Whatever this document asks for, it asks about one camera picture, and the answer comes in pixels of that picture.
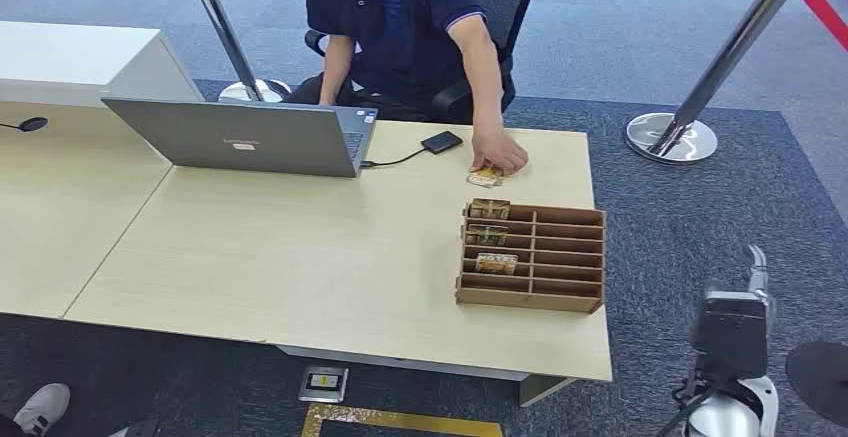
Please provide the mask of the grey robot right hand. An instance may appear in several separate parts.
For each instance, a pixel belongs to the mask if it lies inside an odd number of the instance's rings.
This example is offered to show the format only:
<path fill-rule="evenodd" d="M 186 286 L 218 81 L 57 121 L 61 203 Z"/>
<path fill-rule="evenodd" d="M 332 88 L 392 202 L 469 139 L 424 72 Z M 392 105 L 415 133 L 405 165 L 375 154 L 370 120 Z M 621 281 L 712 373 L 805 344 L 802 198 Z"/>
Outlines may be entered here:
<path fill-rule="evenodd" d="M 776 314 L 776 301 L 769 291 L 767 259 L 763 250 L 754 244 L 747 245 L 753 259 L 749 267 L 748 291 L 754 294 L 765 307 L 766 333 L 772 331 Z"/>

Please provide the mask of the person's left hand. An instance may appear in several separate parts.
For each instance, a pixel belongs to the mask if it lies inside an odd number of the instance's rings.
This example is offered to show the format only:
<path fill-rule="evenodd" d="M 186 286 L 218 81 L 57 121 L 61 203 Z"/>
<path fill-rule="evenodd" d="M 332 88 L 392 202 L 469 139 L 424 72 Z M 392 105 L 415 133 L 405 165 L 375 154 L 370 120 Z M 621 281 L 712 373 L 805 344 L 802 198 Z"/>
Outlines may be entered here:
<path fill-rule="evenodd" d="M 529 161 L 526 150 L 498 123 L 474 124 L 472 147 L 472 172 L 494 167 L 504 175 L 511 175 L 522 170 Z"/>

